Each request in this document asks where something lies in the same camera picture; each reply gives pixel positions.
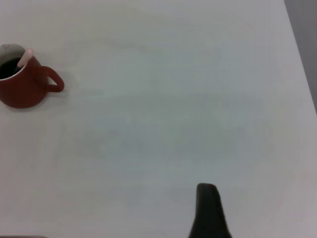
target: table surface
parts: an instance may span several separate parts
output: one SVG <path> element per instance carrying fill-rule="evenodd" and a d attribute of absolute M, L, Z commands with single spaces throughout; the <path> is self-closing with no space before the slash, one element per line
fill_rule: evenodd
<path fill-rule="evenodd" d="M 65 81 L 0 106 L 1 235 L 315 238 L 317 118 L 282 0 L 2 0 L 1 43 Z"/>

